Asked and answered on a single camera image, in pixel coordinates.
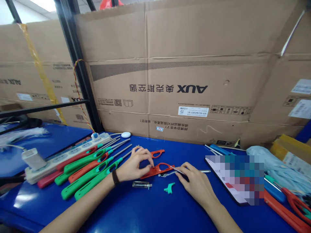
blue table surface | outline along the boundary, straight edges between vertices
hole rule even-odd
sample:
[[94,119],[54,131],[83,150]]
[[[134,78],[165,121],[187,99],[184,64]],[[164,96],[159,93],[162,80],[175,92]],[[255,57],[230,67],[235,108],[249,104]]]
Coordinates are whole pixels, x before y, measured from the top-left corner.
[[[203,145],[136,136],[131,136],[130,142],[150,151],[165,149],[165,153],[154,159],[155,165],[165,162],[180,166],[188,161],[200,170],[210,168],[204,158],[211,153]],[[216,196],[243,232],[295,232],[268,205],[239,206],[213,172],[207,176]],[[187,193],[177,176],[153,176],[145,181],[153,185],[150,190],[133,188],[132,181],[114,188],[80,232],[217,232],[209,216]],[[172,182],[175,182],[173,194],[167,194],[163,189]],[[69,182],[62,186],[52,184],[41,190],[37,185],[24,182],[0,197],[0,220],[25,232],[41,230],[75,202],[74,197],[68,201],[61,197],[67,185]]]
[[[48,130],[48,136],[22,140],[14,145],[26,149],[37,148],[39,154],[45,159],[92,133],[90,129],[55,124],[45,124],[44,128]],[[0,177],[14,176],[28,167],[22,160],[22,152],[21,149],[10,147],[9,150],[0,153]]]

black metal shelf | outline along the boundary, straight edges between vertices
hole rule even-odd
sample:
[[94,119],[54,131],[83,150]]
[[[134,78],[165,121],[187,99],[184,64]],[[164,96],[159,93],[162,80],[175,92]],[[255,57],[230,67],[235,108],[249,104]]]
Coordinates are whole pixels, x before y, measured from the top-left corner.
[[[77,60],[83,59],[82,48],[76,32],[75,18],[76,14],[79,14],[79,6],[77,0],[54,0],[57,14],[63,29],[64,37],[67,43],[67,47],[71,56],[72,63]],[[14,6],[13,0],[6,0],[6,3],[11,11],[15,23],[22,23],[18,12]],[[87,0],[88,6],[91,11],[96,11],[92,0]],[[84,62],[79,62],[76,68],[76,76],[81,88],[83,96],[82,101],[70,102],[64,104],[49,105],[44,107],[20,109],[14,111],[5,111],[0,113],[0,118],[18,116],[22,114],[35,113],[40,111],[46,111],[55,108],[62,108],[72,105],[85,104],[89,115],[90,123],[95,132],[101,132],[104,130],[101,120],[96,108],[94,95],[91,88],[91,82],[87,74],[86,66]]]

black wristband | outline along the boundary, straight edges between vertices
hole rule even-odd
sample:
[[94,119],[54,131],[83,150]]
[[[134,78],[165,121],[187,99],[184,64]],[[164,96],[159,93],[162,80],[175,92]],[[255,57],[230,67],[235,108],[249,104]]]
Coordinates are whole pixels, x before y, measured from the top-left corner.
[[112,179],[113,179],[113,182],[114,182],[114,186],[117,186],[117,184],[120,183],[118,177],[117,177],[117,172],[116,170],[113,170],[112,171]]

white wall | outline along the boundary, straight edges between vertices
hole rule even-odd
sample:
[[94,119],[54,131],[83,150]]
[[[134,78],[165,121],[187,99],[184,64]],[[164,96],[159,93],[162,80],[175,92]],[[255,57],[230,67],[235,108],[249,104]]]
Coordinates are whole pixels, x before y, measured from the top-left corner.
[[[24,6],[23,4],[13,1],[22,23],[38,22],[49,20],[47,17]],[[0,0],[0,25],[11,24],[14,21],[6,1]]]

power strip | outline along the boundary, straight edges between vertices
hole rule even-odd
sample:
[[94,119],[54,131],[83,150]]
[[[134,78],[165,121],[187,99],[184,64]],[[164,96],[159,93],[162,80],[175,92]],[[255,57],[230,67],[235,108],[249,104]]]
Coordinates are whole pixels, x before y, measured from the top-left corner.
[[87,151],[88,149],[92,148],[93,146],[97,146],[100,143],[105,143],[109,141],[111,137],[107,133],[102,133],[99,135],[100,139],[96,142],[92,141],[92,139],[85,141],[79,145],[76,145],[70,149],[67,149],[61,153],[56,154],[55,156],[49,158],[46,162],[47,164],[40,168],[39,170],[32,170],[30,167],[25,169],[25,180],[29,184],[35,184],[42,178],[52,174],[53,172],[57,171],[56,166],[61,162],[68,160],[81,152]]

